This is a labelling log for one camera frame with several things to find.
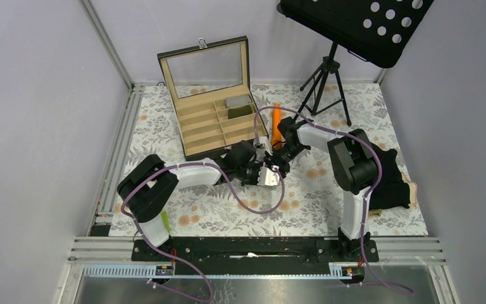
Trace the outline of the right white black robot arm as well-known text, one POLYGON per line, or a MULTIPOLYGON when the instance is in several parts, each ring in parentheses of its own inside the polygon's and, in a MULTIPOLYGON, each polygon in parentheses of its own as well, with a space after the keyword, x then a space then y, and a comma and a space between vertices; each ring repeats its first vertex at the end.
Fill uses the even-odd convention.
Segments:
POLYGON ((370 246, 366 228, 369 200, 383 173, 366 133, 361 129, 350 133, 335 131, 290 117, 282 119, 278 128, 285 142, 281 148, 265 154, 265 163, 285 177, 290 162, 304 150, 327 152, 333 176, 344 192, 337 251, 344 260, 365 262, 370 246))

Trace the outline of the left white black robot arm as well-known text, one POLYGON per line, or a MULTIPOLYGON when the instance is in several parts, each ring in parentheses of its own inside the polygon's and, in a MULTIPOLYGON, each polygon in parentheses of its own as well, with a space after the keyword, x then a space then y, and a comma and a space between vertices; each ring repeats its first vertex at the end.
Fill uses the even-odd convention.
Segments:
POLYGON ((263 164, 256 149, 242 141, 221 156, 169 165, 157 154, 145 157, 117 186, 127 215, 148 240, 147 252, 164 260, 171 252, 170 233, 161 212, 177 189, 228 184, 234 179, 243 186, 257 185, 263 164))

